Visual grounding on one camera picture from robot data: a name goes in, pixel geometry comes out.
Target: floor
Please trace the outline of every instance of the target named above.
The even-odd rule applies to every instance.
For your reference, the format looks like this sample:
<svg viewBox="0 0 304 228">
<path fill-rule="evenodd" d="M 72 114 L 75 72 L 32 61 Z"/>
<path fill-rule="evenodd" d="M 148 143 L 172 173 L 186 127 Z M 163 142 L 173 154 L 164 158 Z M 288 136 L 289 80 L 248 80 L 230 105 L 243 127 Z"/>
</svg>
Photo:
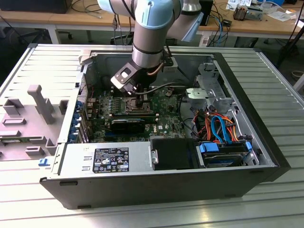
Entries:
<svg viewBox="0 0 304 228">
<path fill-rule="evenodd" d="M 18 41 L 18 34 L 25 34 L 28 32 L 34 31 L 33 29 L 28 28 L 17 28 L 17 32 L 9 29 L 6 34 L 6 38 L 0 39 L 0 83 L 2 83 L 7 75 L 10 73 L 11 69 L 15 66 L 16 62 L 21 57 L 22 53 L 26 49 L 26 44 L 20 44 Z M 66 34 L 61 34 L 60 38 L 63 44 L 90 44 L 87 40 L 86 31 L 72 30 L 73 39 L 69 40 Z M 91 44 L 110 44 L 110 38 L 113 36 L 113 32 L 103 32 L 103 31 L 92 31 L 93 42 Z M 26 38 L 27 42 L 30 43 L 33 38 Z M 179 46 L 198 46 L 200 41 L 200 36 L 196 36 L 194 41 L 191 43 L 178 41 L 177 45 Z M 248 38 L 241 38 L 238 42 L 238 47 L 243 46 L 248 41 Z M 279 49 L 282 47 L 284 42 L 287 40 L 276 40 L 269 39 L 268 44 L 264 43 L 265 39 L 260 38 L 256 43 L 255 47 L 262 50 L 263 53 L 273 62 L 277 61 Z M 234 47 L 236 42 L 236 37 L 228 37 L 226 42 L 226 47 Z M 40 39 L 39 43 L 51 43 L 50 40 Z M 296 56 L 289 56 L 283 62 L 280 67 L 280 72 L 284 77 L 289 81 L 290 84 L 296 82 L 296 78 L 292 77 L 292 71 L 304 71 L 304 40 L 300 40 L 297 44 L 299 54 Z"/>
</svg>

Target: blue clip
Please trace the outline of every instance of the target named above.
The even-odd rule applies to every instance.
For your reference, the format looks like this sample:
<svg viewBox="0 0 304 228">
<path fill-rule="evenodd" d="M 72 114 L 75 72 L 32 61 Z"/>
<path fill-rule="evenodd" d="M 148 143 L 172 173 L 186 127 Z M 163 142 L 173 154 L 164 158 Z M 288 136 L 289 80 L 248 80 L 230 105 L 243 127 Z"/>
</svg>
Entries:
<svg viewBox="0 0 304 228">
<path fill-rule="evenodd" d="M 76 109 L 82 108 L 83 103 L 81 101 L 76 101 Z"/>
<path fill-rule="evenodd" d="M 71 127 L 69 132 L 70 132 L 70 133 L 74 133 L 74 132 L 76 132 L 76 131 L 77 131 L 77 129 L 76 129 L 75 127 Z"/>
<path fill-rule="evenodd" d="M 208 143 L 204 143 L 204 146 L 206 148 L 207 152 L 218 152 L 219 151 L 219 147 L 216 143 L 212 143 L 212 142 L 208 142 Z"/>
<path fill-rule="evenodd" d="M 199 150 L 201 153 L 204 153 L 206 151 L 203 144 L 199 145 Z"/>
<path fill-rule="evenodd" d="M 73 114 L 73 118 L 79 119 L 79 117 L 80 117 L 80 115 L 79 115 L 78 113 L 74 113 L 74 114 Z"/>
<path fill-rule="evenodd" d="M 48 159 L 47 158 L 40 159 L 38 166 L 50 166 L 50 164 L 48 163 Z"/>
<path fill-rule="evenodd" d="M 246 145 L 249 152 L 252 151 L 252 145 L 251 145 L 250 142 L 246 142 L 245 145 Z"/>
<path fill-rule="evenodd" d="M 219 119 L 220 124 L 222 125 L 222 131 L 223 131 L 223 135 L 224 135 L 225 141 L 226 141 L 228 144 L 232 144 L 232 141 L 231 141 L 229 135 L 228 135 L 227 132 L 226 132 L 225 122 L 224 122 L 224 120 L 222 119 L 222 117 L 216 115 L 216 116 L 214 116 L 214 117 L 211 119 L 211 130 L 212 130 L 212 133 L 213 133 L 214 136 L 220 141 L 220 143 L 223 143 L 223 140 L 222 140 L 221 137 L 217 134 L 217 132 L 216 132 L 216 130 L 215 130 L 215 127 L 214 127 L 214 124 L 215 124 L 215 120 L 216 120 L 216 119 Z"/>
<path fill-rule="evenodd" d="M 74 134 L 69 134 L 69 135 L 68 135 L 68 139 L 76 140 L 76 135 L 74 135 Z"/>
</svg>

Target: computer case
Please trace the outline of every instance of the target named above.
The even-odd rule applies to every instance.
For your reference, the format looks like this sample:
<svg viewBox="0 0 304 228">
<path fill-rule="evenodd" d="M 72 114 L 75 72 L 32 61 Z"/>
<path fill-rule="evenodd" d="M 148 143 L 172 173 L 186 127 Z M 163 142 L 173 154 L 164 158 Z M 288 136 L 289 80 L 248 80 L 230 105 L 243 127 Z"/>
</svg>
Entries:
<svg viewBox="0 0 304 228">
<path fill-rule="evenodd" d="M 73 0 L 0 0 L 2 11 L 66 13 Z"/>
</svg>

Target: black cable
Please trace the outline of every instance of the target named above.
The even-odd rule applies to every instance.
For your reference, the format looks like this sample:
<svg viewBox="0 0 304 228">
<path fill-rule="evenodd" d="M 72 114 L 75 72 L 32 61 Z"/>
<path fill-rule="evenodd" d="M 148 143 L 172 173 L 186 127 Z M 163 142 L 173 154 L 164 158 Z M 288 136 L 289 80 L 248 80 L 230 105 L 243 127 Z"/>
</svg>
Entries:
<svg viewBox="0 0 304 228">
<path fill-rule="evenodd" d="M 5 23 L 7 23 L 8 26 L 10 26 L 10 27 L 17 33 L 17 35 L 18 35 L 20 38 L 22 38 L 24 42 L 26 42 L 27 45 L 29 45 L 29 43 L 27 42 L 27 40 L 24 39 L 24 38 L 17 32 L 17 30 L 15 30 L 15 28 L 12 27 L 12 26 L 4 19 L 1 15 L 0 15 L 0 18 L 1 18 Z"/>
<path fill-rule="evenodd" d="M 221 22 L 223 21 L 223 16 L 219 13 L 217 6 L 216 6 L 215 4 L 213 4 L 213 5 L 214 5 L 216 11 L 212 10 L 212 12 L 215 12 L 215 13 L 218 14 L 218 16 L 216 16 L 216 15 L 214 15 L 214 16 L 217 17 L 217 18 L 219 19 L 220 23 L 221 23 Z M 217 36 L 219 30 L 220 30 L 220 25 L 218 25 L 218 30 L 217 30 L 217 32 L 215 33 L 213 39 L 210 40 L 210 43 L 208 44 L 208 47 L 210 47 L 211 44 L 212 44 L 212 46 L 214 47 L 214 44 L 215 44 L 214 39 L 215 39 L 215 37 Z"/>
<path fill-rule="evenodd" d="M 113 30 L 113 36 L 114 36 L 114 44 L 117 45 L 116 39 L 115 39 L 115 37 L 116 37 L 116 30 L 115 29 Z"/>
<path fill-rule="evenodd" d="M 190 79 L 188 78 L 188 76 L 185 74 L 185 72 L 182 71 L 182 69 L 178 66 L 177 67 L 178 71 L 186 78 L 188 79 L 188 81 L 190 81 Z"/>
<path fill-rule="evenodd" d="M 154 89 L 151 89 L 151 90 L 149 90 L 149 91 L 147 91 L 147 92 L 135 93 L 135 94 L 136 94 L 136 95 L 145 95 L 145 94 L 152 93 L 152 92 L 154 92 L 154 91 L 156 91 L 156 90 L 158 90 L 158 89 L 164 88 L 165 86 L 175 85 L 175 84 L 181 85 L 181 83 L 179 83 L 179 82 L 169 82 L 169 83 L 160 85 L 160 86 L 158 86 L 158 87 L 156 87 L 156 88 L 154 88 Z"/>
<path fill-rule="evenodd" d="M 190 131 L 192 131 L 192 133 L 196 136 L 196 137 L 198 137 L 198 138 L 200 138 L 199 137 L 199 135 L 194 131 L 194 130 L 192 130 L 192 128 L 191 127 L 189 127 L 188 125 L 186 125 L 186 123 L 185 123 L 185 121 L 187 120 L 183 120 L 182 119 L 182 117 L 181 117 L 181 103 L 182 103 L 182 98 L 184 97 L 184 95 L 182 95 L 181 96 L 181 99 L 180 99 L 180 102 L 179 102 L 179 107 L 178 107 L 178 114 L 179 114 L 179 118 L 180 118 L 180 121 L 184 124 L 184 126 L 185 127 L 187 127 Z"/>
<path fill-rule="evenodd" d="M 172 52 L 170 51 L 170 48 L 169 48 L 169 45 L 167 44 L 167 42 L 166 42 L 166 48 L 168 50 L 169 56 L 172 57 Z M 188 81 L 190 81 L 188 76 L 185 74 L 185 72 L 182 71 L 182 69 L 179 66 L 177 67 L 177 69 L 186 79 L 188 79 Z"/>
<path fill-rule="evenodd" d="M 119 15 L 115 14 L 115 16 L 117 17 L 117 21 L 118 21 L 118 27 L 119 27 L 119 31 L 120 31 L 120 39 L 122 40 L 122 45 L 124 45 L 124 39 L 123 39 L 123 34 L 122 34 L 122 29 L 120 27 L 120 20 L 119 20 Z"/>
<path fill-rule="evenodd" d="M 291 40 L 291 37 L 294 35 L 295 28 L 298 26 L 299 20 L 300 20 L 300 18 L 301 18 L 301 14 L 302 14 L 303 7 L 304 7 L 304 1 L 303 1 L 301 10 L 300 10 L 299 18 L 298 18 L 298 20 L 296 21 L 296 24 L 295 24 L 295 26 L 294 26 L 294 30 L 293 30 L 292 34 L 290 35 L 290 38 L 288 39 L 287 43 L 289 43 L 289 41 Z"/>
<path fill-rule="evenodd" d="M 275 39 L 275 40 L 276 40 L 276 42 L 277 42 L 279 45 L 281 45 L 282 47 L 286 44 L 286 43 L 282 44 L 282 43 L 281 43 L 282 41 L 280 41 L 279 39 Z"/>
<path fill-rule="evenodd" d="M 97 11 L 100 11 L 101 9 L 96 9 L 96 10 L 87 10 L 87 11 L 81 11 L 81 10 L 77 10 L 74 8 L 74 5 L 80 1 L 84 1 L 84 0 L 77 0 L 76 2 L 74 2 L 71 6 L 72 10 L 76 11 L 76 12 L 80 12 L 80 13 L 91 13 L 91 12 L 97 12 Z"/>
<path fill-rule="evenodd" d="M 169 56 L 172 57 L 172 52 L 170 51 L 169 45 L 167 44 L 167 42 L 165 42 L 165 43 L 166 43 L 166 48 L 168 50 Z"/>
<path fill-rule="evenodd" d="M 134 14 L 130 11 L 130 9 L 128 8 L 128 6 L 127 6 L 127 4 L 125 3 L 124 0 L 122 0 L 122 3 L 123 3 L 123 5 L 124 5 L 125 9 L 126 9 L 126 10 L 128 11 L 128 13 L 130 14 L 131 18 L 133 18 L 133 20 L 135 20 Z"/>
<path fill-rule="evenodd" d="M 128 33 L 127 37 L 125 38 L 125 42 L 124 42 L 125 45 L 128 45 L 128 37 L 131 34 L 131 30 L 132 30 L 131 18 L 130 17 L 129 17 L 129 26 L 130 26 L 130 29 L 129 29 L 129 33 Z"/>
</svg>

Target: table leg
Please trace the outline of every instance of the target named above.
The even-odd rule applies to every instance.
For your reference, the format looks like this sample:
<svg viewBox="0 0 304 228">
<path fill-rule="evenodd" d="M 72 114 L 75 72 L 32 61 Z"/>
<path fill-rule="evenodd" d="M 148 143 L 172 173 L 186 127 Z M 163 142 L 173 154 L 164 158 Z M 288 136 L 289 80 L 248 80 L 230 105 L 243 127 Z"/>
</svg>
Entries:
<svg viewBox="0 0 304 228">
<path fill-rule="evenodd" d="M 56 30 L 56 27 L 53 25 L 51 26 L 48 26 L 48 33 L 49 33 L 49 36 L 51 37 L 51 41 L 52 41 L 52 44 L 60 44 L 60 37 L 59 37 L 59 34 L 58 34 L 58 31 Z"/>
<path fill-rule="evenodd" d="M 201 34 L 199 47 L 206 47 L 209 41 L 209 37 L 212 36 L 213 31 L 203 31 Z"/>
<path fill-rule="evenodd" d="M 89 41 L 89 43 L 92 43 L 93 40 L 92 40 L 91 31 L 90 31 L 90 30 L 87 30 L 87 31 L 86 31 L 86 35 L 87 35 L 87 40 Z"/>
<path fill-rule="evenodd" d="M 304 86 L 304 74 L 302 74 L 299 80 L 297 80 L 297 82 L 294 84 L 294 89 L 296 91 L 300 91 L 300 89 L 302 89 L 303 86 Z"/>
</svg>

